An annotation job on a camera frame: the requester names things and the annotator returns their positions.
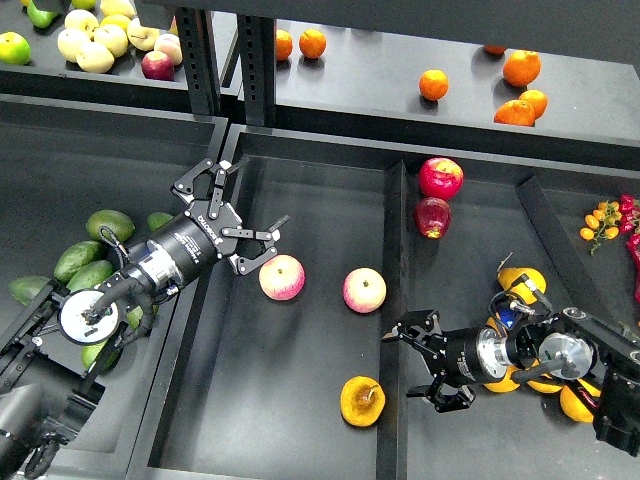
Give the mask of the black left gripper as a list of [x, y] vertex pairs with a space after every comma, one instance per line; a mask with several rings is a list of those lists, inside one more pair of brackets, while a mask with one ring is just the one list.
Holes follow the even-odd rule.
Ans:
[[[273, 259], [278, 250], [280, 228], [290, 220], [284, 215], [265, 230], [242, 227], [242, 220], [228, 202], [223, 203], [230, 176], [248, 163], [204, 158], [171, 186], [171, 192], [192, 210], [172, 218], [147, 241], [147, 275], [158, 288], [173, 282], [183, 288], [221, 258], [236, 275], [245, 276]], [[196, 183], [206, 178], [203, 196]], [[215, 219], [209, 210], [219, 210]]]

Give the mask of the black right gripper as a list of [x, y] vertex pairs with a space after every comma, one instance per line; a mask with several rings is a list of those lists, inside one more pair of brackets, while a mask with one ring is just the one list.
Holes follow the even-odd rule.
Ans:
[[427, 359], [445, 357], [445, 383], [460, 387], [452, 394], [442, 392], [442, 384], [411, 387], [407, 398], [421, 398], [438, 413], [468, 409], [475, 401], [475, 392], [467, 385], [501, 381], [507, 366], [498, 359], [496, 345], [501, 337], [491, 327], [474, 327], [444, 332], [437, 310], [409, 311], [402, 314], [392, 329], [385, 333], [383, 343], [403, 341]]

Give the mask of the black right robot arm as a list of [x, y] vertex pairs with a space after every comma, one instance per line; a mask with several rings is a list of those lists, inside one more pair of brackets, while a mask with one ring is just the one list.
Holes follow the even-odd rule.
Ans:
[[489, 315], [490, 325], [444, 331], [436, 310], [404, 313], [382, 339], [409, 344], [432, 376], [407, 395], [445, 413], [469, 408], [476, 385], [559, 384], [593, 415], [598, 440], [638, 456], [638, 341], [579, 308], [553, 311], [525, 273], [491, 299]]

